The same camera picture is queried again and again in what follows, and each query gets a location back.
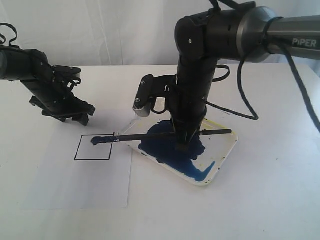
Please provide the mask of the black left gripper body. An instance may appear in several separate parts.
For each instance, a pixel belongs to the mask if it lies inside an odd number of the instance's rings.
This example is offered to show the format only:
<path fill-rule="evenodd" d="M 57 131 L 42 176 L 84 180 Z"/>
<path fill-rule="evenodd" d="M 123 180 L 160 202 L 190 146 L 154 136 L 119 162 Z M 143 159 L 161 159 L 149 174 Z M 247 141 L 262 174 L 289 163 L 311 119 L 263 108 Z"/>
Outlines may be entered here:
<path fill-rule="evenodd" d="M 31 75 L 31 79 L 21 83 L 33 94 L 29 101 L 33 106 L 40 107 L 44 115 L 55 118 L 78 115 L 75 109 L 83 101 L 72 93 L 74 85 L 65 85 L 50 67 L 32 67 Z"/>

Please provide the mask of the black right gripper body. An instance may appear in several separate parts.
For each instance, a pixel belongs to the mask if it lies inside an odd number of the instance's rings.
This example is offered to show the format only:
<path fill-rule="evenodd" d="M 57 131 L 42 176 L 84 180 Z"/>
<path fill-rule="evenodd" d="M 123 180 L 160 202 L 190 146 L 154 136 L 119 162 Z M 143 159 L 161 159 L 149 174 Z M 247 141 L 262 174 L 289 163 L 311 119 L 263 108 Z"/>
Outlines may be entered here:
<path fill-rule="evenodd" d="M 207 113 L 208 99 L 218 59 L 204 57 L 191 61 L 180 56 L 175 99 L 170 103 L 171 119 L 177 135 L 193 135 Z"/>

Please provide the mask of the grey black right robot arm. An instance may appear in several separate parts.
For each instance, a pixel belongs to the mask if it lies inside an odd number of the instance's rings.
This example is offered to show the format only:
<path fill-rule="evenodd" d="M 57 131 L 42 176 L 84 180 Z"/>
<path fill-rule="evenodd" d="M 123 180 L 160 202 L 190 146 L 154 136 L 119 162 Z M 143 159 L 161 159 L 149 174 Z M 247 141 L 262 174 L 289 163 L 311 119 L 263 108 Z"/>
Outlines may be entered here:
<path fill-rule="evenodd" d="M 226 0 L 229 10 L 212 1 L 206 12 L 185 16 L 174 30 L 179 52 L 177 75 L 166 100 L 176 135 L 176 148 L 186 150 L 199 132 L 209 106 L 208 96 L 219 60 L 239 61 L 241 84 L 245 62 L 259 63 L 270 55 L 284 55 L 316 127 L 320 121 L 293 58 L 320 58 L 320 18 L 280 17 L 255 2 Z"/>

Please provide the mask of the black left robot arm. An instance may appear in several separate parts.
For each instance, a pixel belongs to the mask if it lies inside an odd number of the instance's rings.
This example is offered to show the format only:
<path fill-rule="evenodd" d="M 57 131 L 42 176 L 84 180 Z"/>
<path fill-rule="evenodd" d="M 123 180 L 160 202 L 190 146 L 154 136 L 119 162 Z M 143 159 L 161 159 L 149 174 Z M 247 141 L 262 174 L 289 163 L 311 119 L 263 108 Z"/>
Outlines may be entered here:
<path fill-rule="evenodd" d="M 80 73 L 78 67 L 50 65 L 46 54 L 36 49 L 0 48 L 1 80 L 21 82 L 32 93 L 30 104 L 43 116 L 86 126 L 96 109 L 72 92 L 82 82 Z"/>

